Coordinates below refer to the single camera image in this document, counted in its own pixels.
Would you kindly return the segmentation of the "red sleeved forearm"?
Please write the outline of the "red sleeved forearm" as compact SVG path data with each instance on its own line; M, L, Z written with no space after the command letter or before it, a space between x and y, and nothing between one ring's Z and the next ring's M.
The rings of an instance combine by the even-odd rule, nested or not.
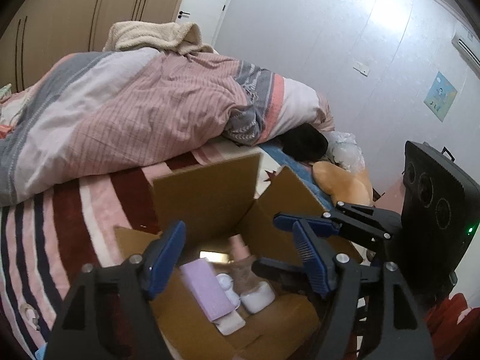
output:
M433 307L425 316L436 359L449 359L465 339L479 331L479 308L461 292Z

